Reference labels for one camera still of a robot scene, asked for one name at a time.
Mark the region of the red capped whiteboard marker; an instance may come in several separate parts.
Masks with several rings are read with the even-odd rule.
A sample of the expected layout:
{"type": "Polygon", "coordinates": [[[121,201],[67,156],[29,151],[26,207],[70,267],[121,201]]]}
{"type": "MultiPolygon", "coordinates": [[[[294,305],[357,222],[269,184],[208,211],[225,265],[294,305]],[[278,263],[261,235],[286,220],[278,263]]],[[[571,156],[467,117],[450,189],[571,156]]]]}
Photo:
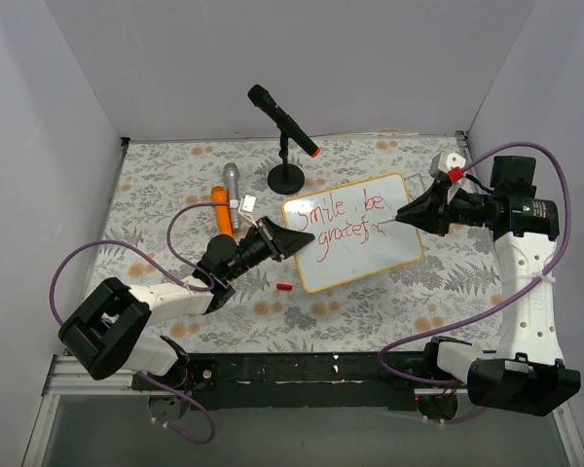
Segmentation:
{"type": "Polygon", "coordinates": [[[379,225],[383,225],[383,224],[389,224],[392,222],[396,222],[397,221],[397,216],[393,216],[393,217],[388,217],[385,219],[382,219],[378,222],[379,225]]]}

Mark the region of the yellow framed whiteboard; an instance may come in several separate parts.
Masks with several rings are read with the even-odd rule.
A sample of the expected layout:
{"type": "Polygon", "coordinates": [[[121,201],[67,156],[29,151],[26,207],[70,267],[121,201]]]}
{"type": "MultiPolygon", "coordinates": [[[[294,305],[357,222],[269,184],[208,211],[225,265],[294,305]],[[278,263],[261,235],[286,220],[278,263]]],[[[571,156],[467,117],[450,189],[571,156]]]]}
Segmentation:
{"type": "Polygon", "coordinates": [[[294,255],[303,289],[317,293],[421,260],[416,228],[378,224],[408,202],[406,180],[398,172],[285,199],[285,227],[315,235],[294,255]]]}

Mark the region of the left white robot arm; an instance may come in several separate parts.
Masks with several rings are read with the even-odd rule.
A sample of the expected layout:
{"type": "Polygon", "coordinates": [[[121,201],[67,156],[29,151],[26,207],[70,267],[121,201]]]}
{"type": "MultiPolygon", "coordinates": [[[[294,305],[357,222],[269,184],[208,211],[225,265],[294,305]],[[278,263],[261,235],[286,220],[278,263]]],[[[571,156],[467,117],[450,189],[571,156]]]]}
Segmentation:
{"type": "Polygon", "coordinates": [[[60,324],[58,338],[95,380],[119,370],[153,375],[168,389],[188,375],[182,347],[167,337],[148,337],[154,323],[220,309],[235,293],[233,281],[260,263],[281,262],[311,244],[314,234],[283,228],[263,217],[241,241],[225,234],[209,240],[192,275],[166,283],[129,286],[103,280],[60,324]]]}

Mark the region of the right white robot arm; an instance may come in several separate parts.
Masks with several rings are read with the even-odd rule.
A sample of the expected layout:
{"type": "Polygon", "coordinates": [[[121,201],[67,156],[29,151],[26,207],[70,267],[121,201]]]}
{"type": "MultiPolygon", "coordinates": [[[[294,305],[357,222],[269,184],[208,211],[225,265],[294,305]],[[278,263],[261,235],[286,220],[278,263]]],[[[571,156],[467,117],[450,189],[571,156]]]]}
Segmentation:
{"type": "Polygon", "coordinates": [[[558,207],[537,197],[533,158],[494,158],[486,194],[461,187],[465,166],[459,154],[436,156],[429,189],[400,208],[396,219],[431,234],[444,235],[453,224],[492,233],[504,296],[500,341],[486,354],[465,341],[433,338],[420,372],[432,386],[452,378],[464,383],[475,406],[545,416],[581,387],[579,372],[566,367],[555,328],[551,265],[560,254],[558,207]]]}

